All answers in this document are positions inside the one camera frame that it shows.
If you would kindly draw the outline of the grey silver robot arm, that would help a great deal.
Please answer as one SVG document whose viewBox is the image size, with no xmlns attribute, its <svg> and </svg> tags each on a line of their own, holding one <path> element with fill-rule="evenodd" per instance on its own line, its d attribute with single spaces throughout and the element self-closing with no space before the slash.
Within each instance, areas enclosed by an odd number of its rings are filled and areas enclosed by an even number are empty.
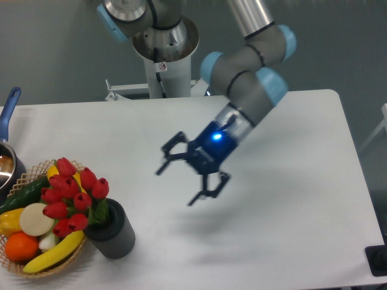
<svg viewBox="0 0 387 290">
<path fill-rule="evenodd" d="M 237 52 L 208 54 L 200 77 L 229 103 L 194 140 L 179 132 L 163 147 L 164 164 L 185 160 L 202 176 L 198 198 L 219 195 L 229 181 L 220 165 L 281 101 L 288 88 L 272 70 L 295 51 L 294 33 L 277 25 L 264 1 L 229 1 L 245 44 Z M 151 98 L 188 97 L 199 35 L 180 1 L 102 1 L 97 13 L 119 42 L 131 40 L 143 59 Z"/>
</svg>

